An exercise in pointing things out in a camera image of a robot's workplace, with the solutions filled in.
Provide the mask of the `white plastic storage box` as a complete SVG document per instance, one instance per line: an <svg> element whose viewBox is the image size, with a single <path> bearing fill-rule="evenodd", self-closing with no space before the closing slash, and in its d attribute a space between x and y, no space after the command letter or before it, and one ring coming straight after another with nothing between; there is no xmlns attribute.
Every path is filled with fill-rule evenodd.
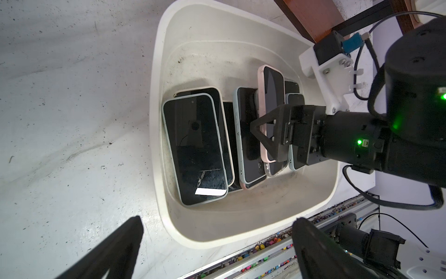
<svg viewBox="0 0 446 279"><path fill-rule="evenodd" d="M197 195L213 178L236 168L223 161L229 129L207 88L232 102L240 87L257 88L267 64L295 81L310 105L323 105L299 57L312 44L275 23L216 1L176 1L161 17L153 56L150 143L161 220L181 245L210 249L269 233L327 205L338 187L339 165L326 160L284 170L251 190Z"/></svg>

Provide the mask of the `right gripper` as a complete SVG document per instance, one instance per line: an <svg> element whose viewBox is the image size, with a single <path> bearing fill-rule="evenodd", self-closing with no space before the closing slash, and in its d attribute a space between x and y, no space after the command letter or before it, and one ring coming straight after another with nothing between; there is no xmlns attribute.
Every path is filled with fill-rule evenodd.
<svg viewBox="0 0 446 279"><path fill-rule="evenodd" d="M297 123L299 139L307 150L306 166L311 166L328 160L322 155L325 120L324 106L280 105L251 122L250 131L260 142L260 156L264 162L285 162L292 144L293 126Z"/></svg>

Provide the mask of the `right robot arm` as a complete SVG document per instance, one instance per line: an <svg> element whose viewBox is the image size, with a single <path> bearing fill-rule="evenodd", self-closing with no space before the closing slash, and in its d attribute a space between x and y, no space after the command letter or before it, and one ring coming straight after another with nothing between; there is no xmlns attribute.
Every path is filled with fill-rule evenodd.
<svg viewBox="0 0 446 279"><path fill-rule="evenodd" d="M446 19L404 34L387 51L366 112L326 114L315 105L280 105L250 124L277 161L310 166L328 159L353 169L446 185Z"/></svg>

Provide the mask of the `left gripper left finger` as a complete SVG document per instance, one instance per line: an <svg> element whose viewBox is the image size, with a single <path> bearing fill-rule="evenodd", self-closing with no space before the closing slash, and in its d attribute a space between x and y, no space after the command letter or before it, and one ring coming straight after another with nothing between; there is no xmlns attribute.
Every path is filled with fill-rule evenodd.
<svg viewBox="0 0 446 279"><path fill-rule="evenodd" d="M130 279L134 273L143 234L141 218L129 218L58 278Z"/></svg>

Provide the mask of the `light blue case phone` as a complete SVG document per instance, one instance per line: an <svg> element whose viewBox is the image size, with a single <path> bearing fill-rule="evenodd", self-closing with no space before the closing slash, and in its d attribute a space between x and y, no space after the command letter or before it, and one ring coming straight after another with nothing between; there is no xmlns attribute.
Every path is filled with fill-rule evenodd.
<svg viewBox="0 0 446 279"><path fill-rule="evenodd" d="M285 101L293 106L305 105L304 95L300 93L299 85L295 81L285 81ZM297 123L293 126L292 144L289 147L289 167L297 171L307 164L307 150L303 141L299 139Z"/></svg>

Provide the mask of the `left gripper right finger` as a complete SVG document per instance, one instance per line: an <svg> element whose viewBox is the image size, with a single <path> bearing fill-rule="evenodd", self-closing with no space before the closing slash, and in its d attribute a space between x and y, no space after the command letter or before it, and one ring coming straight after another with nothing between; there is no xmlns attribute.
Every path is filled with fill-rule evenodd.
<svg viewBox="0 0 446 279"><path fill-rule="evenodd" d="M375 279L332 239L305 218L292 225L292 240L304 279Z"/></svg>

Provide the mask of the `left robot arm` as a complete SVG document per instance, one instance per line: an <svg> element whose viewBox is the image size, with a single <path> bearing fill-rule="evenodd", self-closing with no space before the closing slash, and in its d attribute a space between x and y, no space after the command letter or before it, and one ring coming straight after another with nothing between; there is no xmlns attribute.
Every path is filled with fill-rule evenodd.
<svg viewBox="0 0 446 279"><path fill-rule="evenodd" d="M128 219L61 279L130 279L144 228L139 216ZM305 218L292 226L292 241L305 279L443 279L446 256L421 248L390 232L364 232L339 225L335 238Z"/></svg>

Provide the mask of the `pink case phone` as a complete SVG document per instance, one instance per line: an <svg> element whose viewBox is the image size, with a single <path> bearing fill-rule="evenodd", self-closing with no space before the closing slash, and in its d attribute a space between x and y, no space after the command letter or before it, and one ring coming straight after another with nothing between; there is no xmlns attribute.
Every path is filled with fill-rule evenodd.
<svg viewBox="0 0 446 279"><path fill-rule="evenodd" d="M281 72L268 65L260 66L257 75L257 112L258 118L261 118L277 108L278 105L285 104L285 79ZM268 138L273 136L273 124L263 124L259 128ZM260 144L260 155L265 163L276 162L262 143Z"/></svg>

